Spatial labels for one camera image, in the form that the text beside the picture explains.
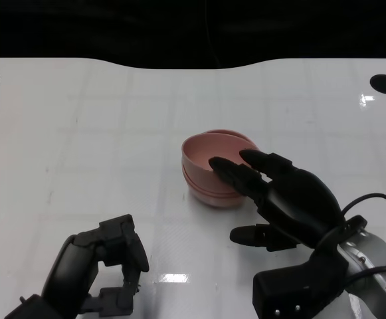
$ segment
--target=white table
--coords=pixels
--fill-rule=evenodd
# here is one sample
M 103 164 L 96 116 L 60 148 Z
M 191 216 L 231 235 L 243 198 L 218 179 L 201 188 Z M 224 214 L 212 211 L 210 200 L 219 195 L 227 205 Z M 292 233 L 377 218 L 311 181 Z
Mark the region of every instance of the white table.
M 232 228 L 263 220 L 250 202 L 218 211 L 192 198 L 182 141 L 238 130 L 316 173 L 342 207 L 386 193 L 386 95 L 369 85 L 380 73 L 386 60 L 143 70 L 0 59 L 0 318 L 18 297 L 41 292 L 67 236 L 128 213 L 151 269 L 131 318 L 256 318 L 253 276 L 302 263 L 310 250 L 268 253 L 230 242 Z M 386 202 L 367 201 L 349 216 L 356 213 L 386 240 Z M 92 293 L 120 278 L 118 267 L 100 267 Z M 321 318 L 355 318 L 347 294 L 331 308 Z

